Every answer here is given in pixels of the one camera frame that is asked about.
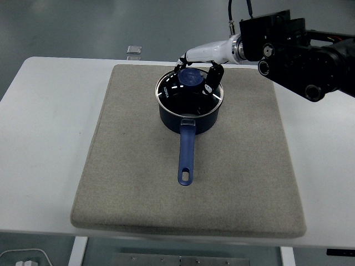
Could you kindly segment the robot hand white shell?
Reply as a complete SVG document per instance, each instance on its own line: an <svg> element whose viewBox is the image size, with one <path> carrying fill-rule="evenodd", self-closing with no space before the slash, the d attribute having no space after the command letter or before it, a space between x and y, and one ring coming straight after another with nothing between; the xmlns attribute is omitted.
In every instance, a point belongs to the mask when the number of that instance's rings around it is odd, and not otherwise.
<svg viewBox="0 0 355 266"><path fill-rule="evenodd" d="M224 74L223 64L235 63L240 64L245 60L241 37L233 35L226 41L219 41L200 45L189 49L177 61L174 71L177 72L186 68L193 63L211 63L205 85L202 93L205 95L212 94L220 84Z"/></svg>

